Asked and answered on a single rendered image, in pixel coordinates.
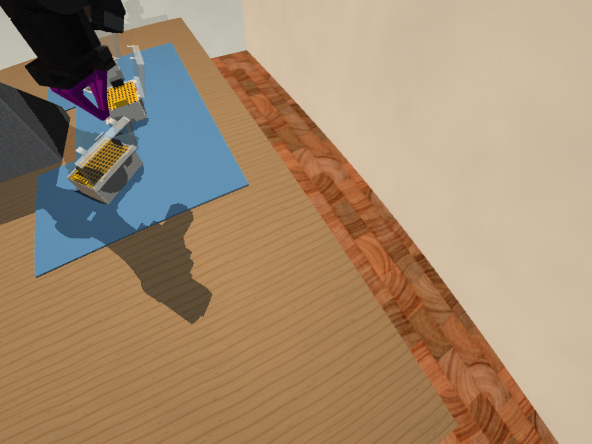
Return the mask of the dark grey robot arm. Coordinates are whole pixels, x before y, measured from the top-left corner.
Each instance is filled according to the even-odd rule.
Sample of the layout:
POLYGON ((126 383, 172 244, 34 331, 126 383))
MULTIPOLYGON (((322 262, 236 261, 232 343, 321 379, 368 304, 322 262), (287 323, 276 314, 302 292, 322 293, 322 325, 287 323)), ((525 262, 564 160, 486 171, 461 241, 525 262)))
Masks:
POLYGON ((101 45, 94 30, 124 32, 121 0, 0 0, 0 6, 9 18, 54 13, 80 57, 101 45))

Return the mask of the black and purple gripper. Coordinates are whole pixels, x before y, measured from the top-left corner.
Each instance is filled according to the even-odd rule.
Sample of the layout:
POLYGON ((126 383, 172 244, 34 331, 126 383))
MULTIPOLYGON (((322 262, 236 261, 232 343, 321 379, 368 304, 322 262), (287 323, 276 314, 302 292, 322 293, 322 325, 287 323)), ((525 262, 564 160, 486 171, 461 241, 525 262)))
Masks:
POLYGON ((110 116, 107 71, 116 65, 108 46, 100 45, 80 57, 53 13, 10 20, 38 57, 25 65, 38 85, 50 87, 98 119, 106 120, 110 116), (88 85, 99 109, 83 94, 88 85))

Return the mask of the blue flat mat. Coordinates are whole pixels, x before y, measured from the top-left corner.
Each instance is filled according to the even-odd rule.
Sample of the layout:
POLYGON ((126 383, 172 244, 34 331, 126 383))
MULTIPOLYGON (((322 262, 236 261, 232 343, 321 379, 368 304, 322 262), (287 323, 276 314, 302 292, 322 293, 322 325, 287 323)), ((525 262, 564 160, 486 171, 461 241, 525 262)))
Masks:
MULTIPOLYGON (((143 164, 109 205, 66 178, 77 152, 37 177, 35 278, 249 185, 172 42, 140 52, 147 118, 132 126, 143 164)), ((50 87, 47 101, 76 108, 76 150, 113 126, 50 87)))

